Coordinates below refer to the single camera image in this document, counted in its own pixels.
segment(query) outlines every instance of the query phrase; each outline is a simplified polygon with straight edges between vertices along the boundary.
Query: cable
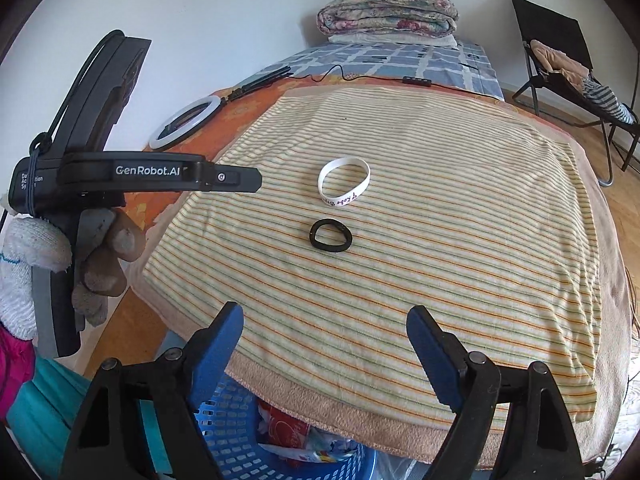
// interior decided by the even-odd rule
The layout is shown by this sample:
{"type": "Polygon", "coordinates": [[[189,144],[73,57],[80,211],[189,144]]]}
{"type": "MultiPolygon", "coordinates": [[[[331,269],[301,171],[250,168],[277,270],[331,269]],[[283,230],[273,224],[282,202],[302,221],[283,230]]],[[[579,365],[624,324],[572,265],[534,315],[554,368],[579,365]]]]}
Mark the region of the cable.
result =
{"type": "Polygon", "coordinates": [[[51,126],[49,126],[49,129],[46,132],[42,132],[38,134],[35,137],[35,139],[33,139],[33,141],[31,142],[31,145],[29,147],[30,160],[29,160],[29,169],[27,171],[27,182],[26,182],[26,186],[27,186],[26,201],[27,201],[27,211],[34,218],[36,218],[35,203],[34,203],[35,202],[34,188],[36,184],[36,168],[38,165],[38,157],[41,154],[47,153],[49,151],[49,148],[51,147],[51,142],[53,139],[53,134],[55,133],[58,127],[58,124],[60,123],[60,119],[62,118],[62,115],[64,115],[66,111],[66,108],[69,106],[69,102],[71,101],[72,97],[76,93],[76,90],[78,90],[78,87],[80,86],[82,78],[84,78],[84,74],[86,73],[87,70],[89,70],[91,63],[94,62],[94,59],[98,56],[98,54],[100,54],[100,51],[102,50],[102,48],[107,44],[107,42],[111,38],[115,36],[124,37],[124,32],[122,32],[121,30],[112,30],[109,34],[104,36],[98,42],[98,44],[91,51],[91,54],[89,54],[86,60],[84,60],[84,63],[82,64],[82,68],[76,75],[76,78],[74,79],[74,82],[71,85],[69,92],[66,93],[66,97],[62,101],[62,104],[60,105],[60,108],[58,109],[58,112],[56,113],[56,116],[54,117],[51,123],[51,126]]]}
{"type": "Polygon", "coordinates": [[[625,400],[626,400],[626,394],[629,393],[629,385],[635,380],[636,377],[638,377],[638,375],[640,375],[640,371],[636,372],[636,374],[633,377],[631,377],[629,380],[627,380],[625,396],[622,399],[622,403],[623,404],[625,403],[625,400]]]}
{"type": "Polygon", "coordinates": [[[324,80],[325,77],[327,77],[331,72],[333,72],[334,68],[336,67],[340,68],[340,76],[342,77],[343,81],[355,81],[356,79],[360,79],[363,77],[368,77],[370,79],[380,79],[380,81],[402,81],[401,79],[398,79],[398,78],[378,77],[374,75],[353,75],[352,77],[347,77],[344,75],[344,69],[342,68],[342,65],[339,63],[333,65],[329,70],[327,70],[320,79],[314,79],[314,74],[307,74],[307,75],[303,75],[302,77],[290,75],[289,77],[291,79],[306,79],[307,77],[309,77],[311,78],[311,81],[313,81],[314,83],[320,83],[322,82],[322,80],[324,80]]]}
{"type": "MultiPolygon", "coordinates": [[[[347,77],[347,76],[344,75],[344,69],[342,68],[342,65],[339,64],[339,63],[333,65],[329,70],[327,70],[324,74],[322,74],[322,77],[320,79],[314,79],[314,74],[307,74],[307,75],[303,75],[302,77],[290,75],[288,77],[291,78],[291,79],[306,79],[307,77],[309,77],[309,78],[311,78],[311,81],[313,81],[314,83],[320,83],[336,67],[340,68],[340,76],[342,77],[343,81],[354,81],[356,79],[361,79],[361,78],[379,79],[380,81],[387,81],[387,82],[389,82],[389,81],[402,81],[402,78],[400,78],[400,77],[379,77],[379,76],[375,76],[375,75],[365,75],[365,74],[363,74],[363,75],[353,75],[352,77],[347,77]]],[[[446,89],[449,89],[449,90],[456,90],[456,91],[459,91],[459,92],[465,92],[467,94],[485,95],[485,94],[481,94],[479,92],[473,92],[472,90],[466,90],[464,88],[457,88],[457,87],[453,87],[453,86],[442,85],[440,83],[434,83],[433,81],[431,82],[431,86],[439,86],[440,88],[446,88],[446,89]]]]}
{"type": "Polygon", "coordinates": [[[593,473],[590,475],[590,477],[593,477],[595,475],[600,475],[600,478],[604,479],[607,475],[607,472],[604,469],[604,463],[607,461],[607,458],[609,457],[609,455],[611,455],[611,453],[614,450],[619,450],[622,452],[622,450],[619,447],[616,448],[615,444],[613,444],[613,439],[615,436],[616,436],[615,434],[611,435],[611,440],[609,440],[609,445],[607,446],[607,450],[605,451],[604,455],[598,456],[588,463],[588,464],[593,463],[593,466],[594,466],[593,473]]]}

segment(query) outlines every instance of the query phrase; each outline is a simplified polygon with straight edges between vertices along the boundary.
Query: plastic bag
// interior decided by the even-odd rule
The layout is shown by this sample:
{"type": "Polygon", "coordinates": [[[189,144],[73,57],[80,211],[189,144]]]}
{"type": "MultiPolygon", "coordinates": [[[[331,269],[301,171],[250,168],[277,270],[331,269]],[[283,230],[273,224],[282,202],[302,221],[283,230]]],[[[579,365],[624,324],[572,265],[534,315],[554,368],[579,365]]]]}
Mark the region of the plastic bag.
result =
{"type": "MultiPolygon", "coordinates": [[[[428,469],[429,464],[379,451],[370,480],[422,480],[428,469]]],[[[489,480],[490,476],[490,470],[476,470],[469,480],[489,480]]]]}
{"type": "Polygon", "coordinates": [[[258,401],[258,412],[261,418],[258,445],[287,459],[290,465],[295,465],[295,461],[342,462],[356,453],[357,443],[354,440],[318,430],[263,400],[258,401]]]}

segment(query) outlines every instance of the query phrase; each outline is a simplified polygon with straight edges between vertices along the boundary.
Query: black strap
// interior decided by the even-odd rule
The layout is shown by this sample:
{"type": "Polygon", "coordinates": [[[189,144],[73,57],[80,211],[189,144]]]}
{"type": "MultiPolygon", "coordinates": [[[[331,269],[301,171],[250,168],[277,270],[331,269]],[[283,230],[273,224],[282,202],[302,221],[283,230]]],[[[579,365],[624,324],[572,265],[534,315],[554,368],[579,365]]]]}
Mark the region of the black strap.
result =
{"type": "Polygon", "coordinates": [[[330,253],[341,253],[346,251],[349,247],[351,247],[351,243],[353,242],[353,236],[351,235],[351,231],[341,222],[338,222],[334,218],[323,218],[322,220],[318,220],[315,224],[311,226],[311,231],[309,231],[309,241],[311,245],[316,249],[320,249],[321,251],[328,251],[330,253]],[[323,244],[316,240],[316,233],[318,229],[323,225],[332,225],[338,231],[340,231],[344,235],[344,243],[342,245],[329,245],[323,244]]]}

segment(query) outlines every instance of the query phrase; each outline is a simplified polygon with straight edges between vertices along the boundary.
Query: glove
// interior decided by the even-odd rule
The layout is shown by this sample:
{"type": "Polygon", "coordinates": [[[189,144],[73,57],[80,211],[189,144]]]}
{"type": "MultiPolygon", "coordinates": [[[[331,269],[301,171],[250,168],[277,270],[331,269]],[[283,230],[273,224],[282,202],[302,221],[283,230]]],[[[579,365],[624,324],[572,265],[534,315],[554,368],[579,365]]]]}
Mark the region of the glove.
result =
{"type": "MultiPolygon", "coordinates": [[[[82,220],[84,229],[88,225],[93,231],[76,247],[76,284],[71,300],[90,325],[98,326],[106,321],[107,297],[117,297],[127,287],[118,258],[128,262],[137,259],[144,250],[145,237],[120,210],[89,210],[82,220]]],[[[9,333],[21,340],[31,340],[37,334],[31,266],[60,272],[71,265],[72,257],[65,235],[46,220],[15,218],[8,225],[0,253],[0,322],[9,333]]]]}

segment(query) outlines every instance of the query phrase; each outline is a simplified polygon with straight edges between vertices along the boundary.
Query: folded blanket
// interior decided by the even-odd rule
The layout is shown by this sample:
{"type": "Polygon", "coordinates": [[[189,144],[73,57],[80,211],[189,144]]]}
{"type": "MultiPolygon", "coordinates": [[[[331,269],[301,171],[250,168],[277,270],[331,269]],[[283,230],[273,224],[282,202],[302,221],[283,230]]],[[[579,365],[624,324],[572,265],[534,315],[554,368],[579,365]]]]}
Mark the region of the folded blanket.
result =
{"type": "Polygon", "coordinates": [[[334,0],[318,12],[318,28],[325,34],[400,30],[441,38],[456,30],[457,19],[450,0],[334,0]]]}

